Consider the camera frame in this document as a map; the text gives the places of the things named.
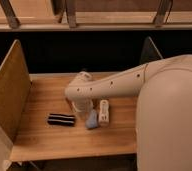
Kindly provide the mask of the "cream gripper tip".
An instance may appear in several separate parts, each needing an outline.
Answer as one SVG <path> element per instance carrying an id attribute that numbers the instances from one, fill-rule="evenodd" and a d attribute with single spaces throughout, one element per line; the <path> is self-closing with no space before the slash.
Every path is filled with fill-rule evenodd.
<path id="1" fill-rule="evenodd" d="M 77 100 L 72 102 L 73 111 L 77 114 L 89 113 L 93 109 L 91 100 Z"/>

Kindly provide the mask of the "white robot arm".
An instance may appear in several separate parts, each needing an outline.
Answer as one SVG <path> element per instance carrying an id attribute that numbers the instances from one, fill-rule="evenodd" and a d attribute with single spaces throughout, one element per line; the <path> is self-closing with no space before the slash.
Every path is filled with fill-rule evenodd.
<path id="1" fill-rule="evenodd" d="M 137 96 L 138 171 L 192 171 L 192 54 L 96 81 L 81 72 L 65 88 L 65 96 L 75 108 L 91 99 Z"/>

